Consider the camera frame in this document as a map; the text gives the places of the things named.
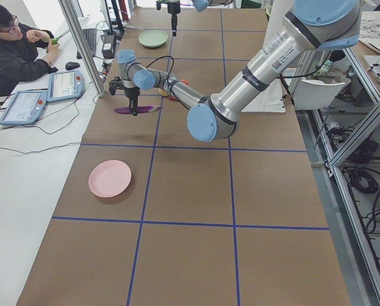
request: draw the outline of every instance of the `keyboard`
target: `keyboard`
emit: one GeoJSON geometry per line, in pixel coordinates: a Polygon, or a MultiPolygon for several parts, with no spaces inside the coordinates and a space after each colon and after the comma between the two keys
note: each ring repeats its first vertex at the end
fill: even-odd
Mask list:
{"type": "MultiPolygon", "coordinates": [[[[85,40],[88,43],[89,50],[91,51],[92,56],[95,56],[96,53],[96,30],[92,29],[82,29],[85,40]]],[[[77,51],[77,59],[81,59],[81,53],[77,51]]]]}

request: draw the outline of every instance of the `computer mouse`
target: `computer mouse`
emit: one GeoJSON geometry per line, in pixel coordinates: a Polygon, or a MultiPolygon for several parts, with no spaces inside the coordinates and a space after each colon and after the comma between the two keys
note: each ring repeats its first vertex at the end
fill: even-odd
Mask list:
{"type": "Polygon", "coordinates": [[[67,62],[65,65],[66,70],[72,70],[80,66],[79,62],[67,62]]]}

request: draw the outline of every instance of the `green plate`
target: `green plate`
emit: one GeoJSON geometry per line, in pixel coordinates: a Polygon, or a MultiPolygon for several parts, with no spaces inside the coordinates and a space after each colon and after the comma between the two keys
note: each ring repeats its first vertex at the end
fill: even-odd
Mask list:
{"type": "Polygon", "coordinates": [[[163,46],[168,36],[165,32],[160,30],[149,30],[139,35],[139,42],[147,48],[157,48],[163,46]]]}

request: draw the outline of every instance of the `blue and white control panel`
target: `blue and white control panel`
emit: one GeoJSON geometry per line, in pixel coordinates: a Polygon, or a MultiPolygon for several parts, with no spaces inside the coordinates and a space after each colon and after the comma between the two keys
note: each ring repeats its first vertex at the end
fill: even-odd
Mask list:
{"type": "Polygon", "coordinates": [[[48,102],[75,99],[84,93],[84,78],[79,70],[50,74],[48,102]]]}
{"type": "Polygon", "coordinates": [[[47,91],[18,91],[0,119],[2,126],[36,122],[47,103],[47,91]]]}

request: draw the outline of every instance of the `purple object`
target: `purple object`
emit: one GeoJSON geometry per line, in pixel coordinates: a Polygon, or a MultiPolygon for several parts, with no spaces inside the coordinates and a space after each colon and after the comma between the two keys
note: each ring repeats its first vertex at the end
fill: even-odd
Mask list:
{"type": "MultiPolygon", "coordinates": [[[[154,113],[158,110],[161,110],[162,106],[156,106],[156,105],[148,105],[148,106],[138,106],[136,110],[138,113],[154,113]]],[[[117,107],[115,108],[115,113],[119,113],[121,115],[132,115],[131,110],[129,107],[117,107]]]]}

